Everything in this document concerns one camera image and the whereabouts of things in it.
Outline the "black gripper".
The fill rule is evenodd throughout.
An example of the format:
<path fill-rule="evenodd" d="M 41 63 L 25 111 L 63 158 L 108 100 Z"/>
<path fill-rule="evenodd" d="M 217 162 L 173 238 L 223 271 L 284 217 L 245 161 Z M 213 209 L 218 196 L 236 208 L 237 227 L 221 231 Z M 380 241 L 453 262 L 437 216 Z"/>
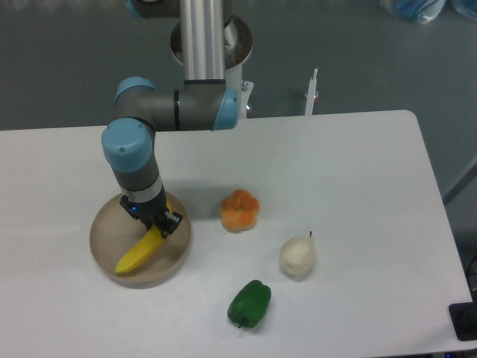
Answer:
<path fill-rule="evenodd" d="M 167 207 L 164 188 L 154 198 L 142 203 L 132 201 L 127 195 L 123 195 L 119 204 L 133 219 L 140 220 L 146 230 L 150 230 L 152 224 L 156 225 L 163 239 L 172 235 L 183 220 L 180 213 L 173 212 Z"/>

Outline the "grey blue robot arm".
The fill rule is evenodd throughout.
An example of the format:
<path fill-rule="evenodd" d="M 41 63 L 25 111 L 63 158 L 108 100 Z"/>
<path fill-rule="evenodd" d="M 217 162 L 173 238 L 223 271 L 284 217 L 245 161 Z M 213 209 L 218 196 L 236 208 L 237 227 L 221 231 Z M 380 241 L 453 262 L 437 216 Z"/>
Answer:
<path fill-rule="evenodd" d="M 167 238 L 181 214 L 168 209 L 155 158 L 155 137 L 165 131 L 219 131 L 238 123 L 239 97 L 227 87 L 225 1 L 127 1 L 144 19 L 180 17 L 184 86 L 160 92 L 142 77 L 123 80 L 113 101 L 115 119 L 101 135 L 104 156 L 123 192 L 120 205 L 147 229 Z"/>

